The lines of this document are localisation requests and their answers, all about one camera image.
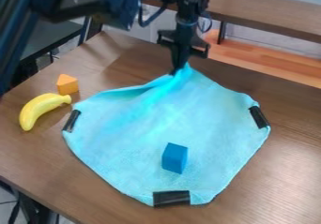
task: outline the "orange block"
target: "orange block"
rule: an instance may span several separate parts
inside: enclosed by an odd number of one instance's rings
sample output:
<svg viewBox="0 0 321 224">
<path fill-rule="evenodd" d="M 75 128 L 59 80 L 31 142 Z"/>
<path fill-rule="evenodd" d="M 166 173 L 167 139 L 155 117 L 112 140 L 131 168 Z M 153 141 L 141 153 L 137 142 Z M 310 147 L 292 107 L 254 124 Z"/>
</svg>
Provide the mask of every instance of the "orange block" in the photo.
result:
<svg viewBox="0 0 321 224">
<path fill-rule="evenodd" d="M 66 74 L 60 74 L 56 85 L 60 95 L 78 92 L 78 80 Z"/>
</svg>

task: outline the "table surface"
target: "table surface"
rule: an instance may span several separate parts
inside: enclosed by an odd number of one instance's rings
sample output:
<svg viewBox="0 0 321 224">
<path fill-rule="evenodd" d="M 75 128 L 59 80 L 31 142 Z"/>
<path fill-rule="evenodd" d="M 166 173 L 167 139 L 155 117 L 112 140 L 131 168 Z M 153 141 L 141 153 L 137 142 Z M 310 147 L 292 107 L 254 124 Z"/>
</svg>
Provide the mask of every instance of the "table surface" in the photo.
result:
<svg viewBox="0 0 321 224">
<path fill-rule="evenodd" d="M 21 62 L 41 57 L 46 52 L 61 46 L 80 35 L 83 26 L 74 22 L 51 23 L 38 21 L 24 49 Z"/>
<path fill-rule="evenodd" d="M 70 106 L 19 127 L 28 100 L 55 92 L 60 73 L 79 79 L 78 101 L 105 89 L 142 84 L 170 71 L 170 53 L 132 37 L 101 33 L 5 94 L 0 103 L 0 176 L 71 218 L 100 223 L 321 222 L 321 90 L 213 60 L 191 59 L 212 80 L 261 103 L 270 137 L 210 204 L 153 209 L 120 194 L 66 146 L 61 129 Z"/>
</svg>

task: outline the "floor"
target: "floor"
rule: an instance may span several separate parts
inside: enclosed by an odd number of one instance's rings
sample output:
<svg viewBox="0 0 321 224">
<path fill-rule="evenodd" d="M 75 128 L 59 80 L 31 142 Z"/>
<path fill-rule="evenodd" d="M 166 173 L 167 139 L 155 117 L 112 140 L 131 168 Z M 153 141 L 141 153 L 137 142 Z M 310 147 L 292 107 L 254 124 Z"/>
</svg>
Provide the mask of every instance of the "floor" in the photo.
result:
<svg viewBox="0 0 321 224">
<path fill-rule="evenodd" d="M 0 224 L 8 224 L 8 219 L 15 204 L 15 197 L 0 188 Z M 59 224 L 73 224 L 73 222 L 62 216 L 60 216 L 59 220 Z M 27 224 L 22 211 L 19 212 L 15 224 Z"/>
</svg>

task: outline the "toy banana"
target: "toy banana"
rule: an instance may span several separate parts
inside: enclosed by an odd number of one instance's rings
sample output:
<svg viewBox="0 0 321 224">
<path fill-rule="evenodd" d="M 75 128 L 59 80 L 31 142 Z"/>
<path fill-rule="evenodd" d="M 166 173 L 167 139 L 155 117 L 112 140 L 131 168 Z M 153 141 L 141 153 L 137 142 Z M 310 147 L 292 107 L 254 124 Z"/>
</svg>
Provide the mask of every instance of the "toy banana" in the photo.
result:
<svg viewBox="0 0 321 224">
<path fill-rule="evenodd" d="M 71 103 L 70 95 L 60 96 L 54 93 L 47 93 L 33 98 L 23 106 L 20 112 L 20 126 L 25 131 L 31 130 L 42 114 L 59 107 L 63 103 Z"/>
</svg>

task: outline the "blue cube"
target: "blue cube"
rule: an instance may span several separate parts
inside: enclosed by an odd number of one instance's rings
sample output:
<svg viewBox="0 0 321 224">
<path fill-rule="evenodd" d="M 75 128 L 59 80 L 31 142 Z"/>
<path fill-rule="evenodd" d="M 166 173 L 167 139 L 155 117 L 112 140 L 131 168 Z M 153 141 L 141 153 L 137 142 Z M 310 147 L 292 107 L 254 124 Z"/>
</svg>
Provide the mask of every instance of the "blue cube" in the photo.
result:
<svg viewBox="0 0 321 224">
<path fill-rule="evenodd" d="M 168 143 L 161 157 L 161 166 L 168 171 L 181 174 L 186 166 L 188 148 Z"/>
</svg>

